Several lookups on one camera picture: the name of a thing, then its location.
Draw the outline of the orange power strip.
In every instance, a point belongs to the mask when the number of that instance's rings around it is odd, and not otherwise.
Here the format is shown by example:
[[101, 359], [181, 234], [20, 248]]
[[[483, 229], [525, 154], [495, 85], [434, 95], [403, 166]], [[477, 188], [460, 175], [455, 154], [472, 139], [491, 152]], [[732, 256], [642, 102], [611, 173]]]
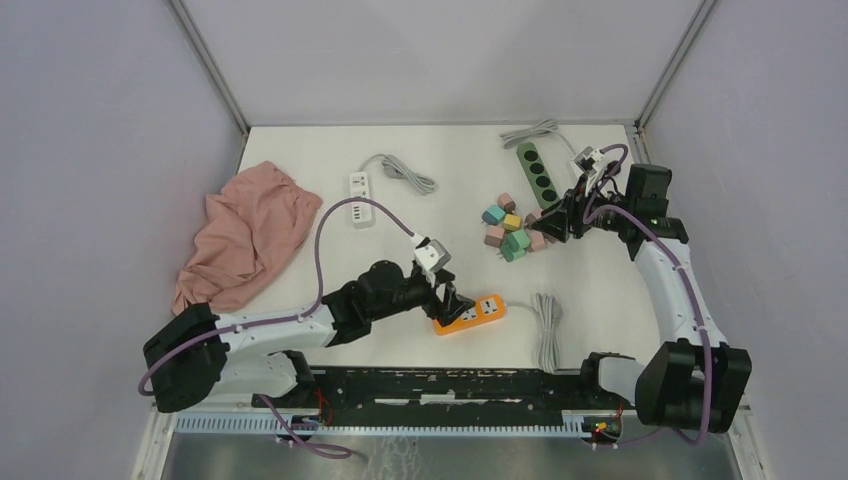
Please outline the orange power strip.
[[503, 298], [498, 294], [492, 294], [478, 298], [474, 307], [465, 311], [450, 325], [442, 326], [438, 321], [433, 320], [432, 327], [436, 335], [445, 336], [494, 322], [503, 318], [505, 314], [506, 306]]

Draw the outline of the yellow charger plug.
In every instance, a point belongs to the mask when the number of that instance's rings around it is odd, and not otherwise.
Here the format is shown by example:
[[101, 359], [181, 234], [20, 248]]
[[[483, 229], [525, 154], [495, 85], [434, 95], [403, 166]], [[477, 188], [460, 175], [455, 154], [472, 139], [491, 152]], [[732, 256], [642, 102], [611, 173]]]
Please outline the yellow charger plug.
[[520, 216], [507, 213], [501, 222], [501, 227], [507, 232], [514, 232], [522, 228], [522, 222]]

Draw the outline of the green power strip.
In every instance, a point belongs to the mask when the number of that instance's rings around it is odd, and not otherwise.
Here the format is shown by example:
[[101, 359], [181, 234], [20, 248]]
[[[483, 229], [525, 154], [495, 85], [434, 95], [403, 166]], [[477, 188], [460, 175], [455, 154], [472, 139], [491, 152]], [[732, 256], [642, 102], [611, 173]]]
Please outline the green power strip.
[[559, 204], [560, 195], [535, 144], [532, 142], [519, 144], [516, 147], [516, 156], [537, 204], [542, 209]]

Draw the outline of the pink charger plug end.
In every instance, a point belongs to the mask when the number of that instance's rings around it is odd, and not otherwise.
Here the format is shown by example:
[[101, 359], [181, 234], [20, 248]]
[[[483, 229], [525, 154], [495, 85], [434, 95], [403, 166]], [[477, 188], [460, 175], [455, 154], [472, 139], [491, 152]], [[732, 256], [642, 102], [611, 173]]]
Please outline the pink charger plug end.
[[497, 197], [497, 205], [508, 214], [513, 214], [516, 210], [516, 202], [508, 193], [501, 193]]

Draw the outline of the pink charger plug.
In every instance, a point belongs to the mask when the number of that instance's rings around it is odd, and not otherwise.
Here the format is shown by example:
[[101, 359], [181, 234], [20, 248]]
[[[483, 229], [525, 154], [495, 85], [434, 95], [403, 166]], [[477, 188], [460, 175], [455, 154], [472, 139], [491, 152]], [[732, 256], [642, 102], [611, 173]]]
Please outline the pink charger plug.
[[492, 248], [500, 248], [508, 232], [501, 226], [488, 225], [486, 227], [483, 243]]

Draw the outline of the teal usb charger plug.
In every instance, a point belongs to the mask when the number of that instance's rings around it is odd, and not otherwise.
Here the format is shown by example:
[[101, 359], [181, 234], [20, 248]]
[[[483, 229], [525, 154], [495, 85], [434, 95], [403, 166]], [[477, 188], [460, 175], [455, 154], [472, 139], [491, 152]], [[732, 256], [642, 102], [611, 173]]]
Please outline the teal usb charger plug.
[[483, 211], [481, 219], [487, 225], [498, 226], [504, 221], [506, 215], [507, 212], [503, 208], [493, 204]]

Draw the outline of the white power strip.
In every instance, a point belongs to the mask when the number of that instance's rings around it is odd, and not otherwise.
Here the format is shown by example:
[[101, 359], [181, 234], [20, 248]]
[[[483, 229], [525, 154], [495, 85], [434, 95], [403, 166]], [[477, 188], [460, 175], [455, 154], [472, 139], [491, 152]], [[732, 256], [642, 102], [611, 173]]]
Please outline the white power strip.
[[370, 228], [375, 223], [375, 208], [362, 199], [371, 199], [371, 188], [369, 175], [364, 171], [358, 171], [349, 175], [349, 194], [351, 198], [358, 198], [357, 202], [350, 204], [351, 220], [356, 229]]

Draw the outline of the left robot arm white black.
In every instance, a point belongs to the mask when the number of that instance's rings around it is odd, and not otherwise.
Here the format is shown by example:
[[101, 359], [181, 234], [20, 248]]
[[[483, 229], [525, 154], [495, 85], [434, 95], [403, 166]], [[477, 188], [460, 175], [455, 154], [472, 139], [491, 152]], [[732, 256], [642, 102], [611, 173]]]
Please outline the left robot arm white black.
[[139, 382], [162, 413], [186, 410], [220, 396], [264, 395], [307, 404], [315, 382], [304, 353], [367, 336], [374, 322], [419, 308], [443, 326], [474, 308], [447, 270], [428, 278], [414, 265], [379, 261], [310, 307], [253, 315], [188, 306], [143, 346], [147, 371]]

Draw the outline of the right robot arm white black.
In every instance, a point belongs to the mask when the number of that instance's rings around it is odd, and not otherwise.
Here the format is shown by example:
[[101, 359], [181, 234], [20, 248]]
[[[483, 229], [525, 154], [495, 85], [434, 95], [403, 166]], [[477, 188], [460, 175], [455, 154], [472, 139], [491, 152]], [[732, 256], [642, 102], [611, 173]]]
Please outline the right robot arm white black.
[[730, 346], [705, 306], [691, 265], [689, 236], [668, 216], [669, 169], [636, 165], [624, 192], [603, 196], [581, 176], [530, 227], [559, 241], [590, 230], [615, 233], [647, 286], [660, 346], [647, 364], [615, 353], [592, 353], [577, 382], [580, 400], [602, 408], [616, 396], [645, 425], [727, 432], [752, 372], [749, 353]]

